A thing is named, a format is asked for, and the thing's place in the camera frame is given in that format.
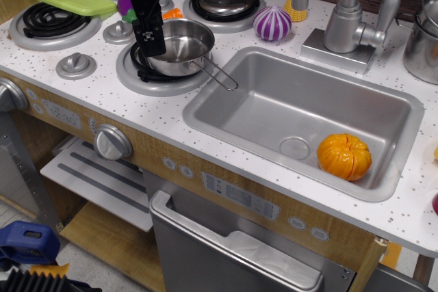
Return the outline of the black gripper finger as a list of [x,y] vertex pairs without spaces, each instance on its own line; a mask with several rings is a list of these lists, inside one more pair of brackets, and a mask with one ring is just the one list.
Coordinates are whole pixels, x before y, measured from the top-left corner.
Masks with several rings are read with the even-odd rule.
[[155,57],[166,52],[162,19],[152,22],[147,27],[146,23],[142,24],[139,19],[135,19],[132,27],[143,56]]

